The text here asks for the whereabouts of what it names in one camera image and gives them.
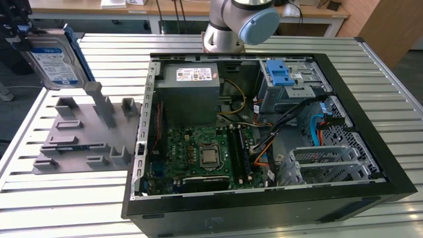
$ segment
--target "yellow wire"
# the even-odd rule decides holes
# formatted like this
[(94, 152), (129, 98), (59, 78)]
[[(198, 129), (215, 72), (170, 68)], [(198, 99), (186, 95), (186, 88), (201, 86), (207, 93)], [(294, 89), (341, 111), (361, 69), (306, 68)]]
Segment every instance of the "yellow wire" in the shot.
[(231, 80), (229, 80), (229, 79), (226, 79), (225, 80), (226, 82), (229, 82), (230, 84), (233, 84), (233, 86), (238, 89), (238, 91), (241, 92), (241, 94), (243, 95), (243, 105), (242, 105), (242, 107), (238, 109), (238, 110), (235, 110), (235, 111), (231, 111), (231, 112), (222, 112), (222, 113), (218, 113), (219, 115), (230, 115), (230, 114), (235, 114), (235, 113), (238, 113), (239, 111), (242, 111), (243, 109), (245, 109), (245, 107), (246, 107), (246, 104), (247, 104), (247, 101), (246, 101), (246, 95), (245, 95), (245, 92), (243, 92), (243, 90), (241, 90), (241, 88), (238, 87), (238, 85), (231, 81)]

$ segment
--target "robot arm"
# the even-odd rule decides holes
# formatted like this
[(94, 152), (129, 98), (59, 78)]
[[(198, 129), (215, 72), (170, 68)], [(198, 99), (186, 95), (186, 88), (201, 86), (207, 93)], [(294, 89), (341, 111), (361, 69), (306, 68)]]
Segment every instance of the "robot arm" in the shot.
[(274, 0), (211, 1), (205, 49), (209, 52), (242, 52), (243, 43), (263, 43), (280, 25), (280, 13), (273, 6)]

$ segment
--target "power supply label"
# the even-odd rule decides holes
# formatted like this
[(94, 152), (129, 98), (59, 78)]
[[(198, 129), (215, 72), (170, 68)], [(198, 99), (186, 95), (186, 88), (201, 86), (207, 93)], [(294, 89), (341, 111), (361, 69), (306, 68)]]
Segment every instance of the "power supply label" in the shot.
[(211, 68), (181, 68), (177, 70), (177, 81), (213, 80)]
[(57, 84), (78, 84), (78, 77), (61, 48), (34, 48), (31, 53), (49, 79)]

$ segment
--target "wooden desk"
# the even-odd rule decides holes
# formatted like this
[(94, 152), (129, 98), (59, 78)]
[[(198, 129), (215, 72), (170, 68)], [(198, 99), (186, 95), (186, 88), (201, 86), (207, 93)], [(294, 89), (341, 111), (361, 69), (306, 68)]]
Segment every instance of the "wooden desk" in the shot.
[[(127, 8), (101, 9), (102, 0), (30, 0), (37, 19), (97, 19), (97, 20), (149, 20), (153, 34), (161, 34), (159, 9), (155, 0), (146, 5), (131, 5)], [(171, 0), (159, 0), (163, 20), (177, 20), (175, 5)], [(185, 12), (189, 21), (209, 21), (210, 4), (185, 0)], [(182, 8), (178, 3), (178, 12), (182, 19)], [(349, 12), (341, 7), (338, 11), (318, 9), (314, 6), (301, 6), (305, 23), (329, 24), (326, 37), (336, 37)], [(284, 6), (278, 7), (281, 15)], [(298, 23), (298, 17), (282, 17), (281, 23)]]

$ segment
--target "white table surface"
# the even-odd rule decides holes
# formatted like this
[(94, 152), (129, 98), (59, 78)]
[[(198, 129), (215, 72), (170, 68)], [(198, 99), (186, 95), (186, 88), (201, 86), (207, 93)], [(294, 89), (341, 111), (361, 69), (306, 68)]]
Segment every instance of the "white table surface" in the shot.
[[(81, 43), (103, 94), (143, 100), (153, 52), (202, 52), (197, 35), (87, 34)], [(249, 52), (326, 53), (406, 173), (423, 189), (423, 110), (366, 44), (354, 39), (274, 37)], [(59, 96), (93, 103), (82, 89), (42, 91), (0, 160), (2, 238), (145, 237), (121, 218), (127, 171), (33, 175)], [(423, 237), (423, 192), (336, 223), (214, 234), (230, 237)]]

